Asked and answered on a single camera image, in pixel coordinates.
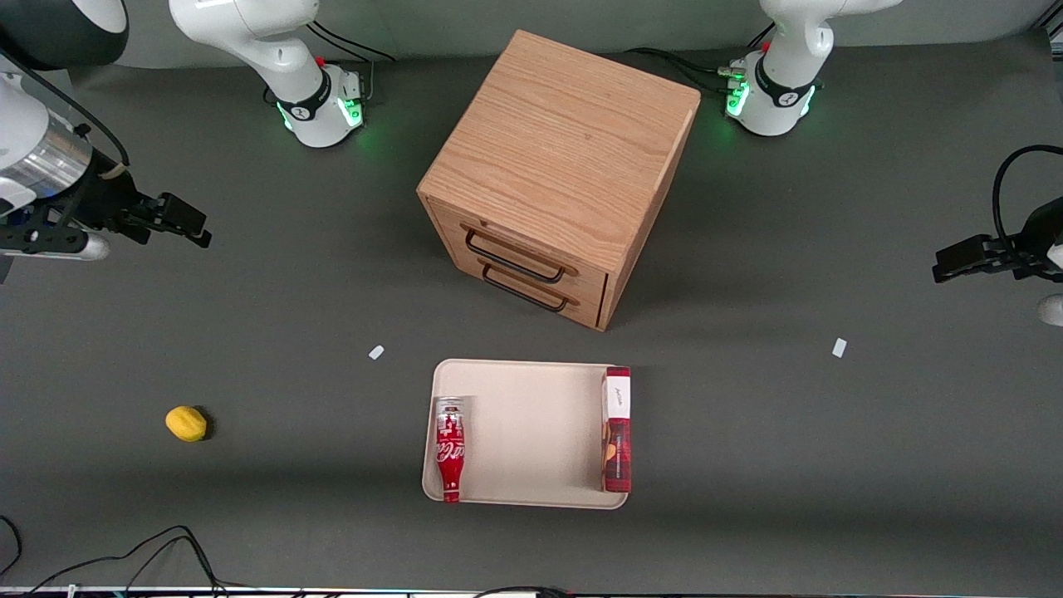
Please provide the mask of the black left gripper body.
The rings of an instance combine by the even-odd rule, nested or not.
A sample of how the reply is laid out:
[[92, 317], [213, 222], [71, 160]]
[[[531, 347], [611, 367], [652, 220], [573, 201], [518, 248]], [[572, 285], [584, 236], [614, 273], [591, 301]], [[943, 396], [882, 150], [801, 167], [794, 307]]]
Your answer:
[[1022, 228], [1026, 264], [1049, 281], [1062, 280], [1062, 198], [1039, 207]]

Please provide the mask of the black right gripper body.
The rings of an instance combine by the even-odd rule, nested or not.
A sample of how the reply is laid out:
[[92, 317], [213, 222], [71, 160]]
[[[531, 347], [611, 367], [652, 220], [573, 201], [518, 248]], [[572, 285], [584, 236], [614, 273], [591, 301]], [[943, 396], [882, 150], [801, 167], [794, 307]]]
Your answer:
[[131, 223], [128, 217], [140, 207], [144, 194], [129, 173], [103, 178], [109, 166], [91, 166], [82, 178], [49, 198], [47, 204], [60, 209], [63, 223], [77, 221], [92, 230], [109, 230], [141, 241], [144, 226]]

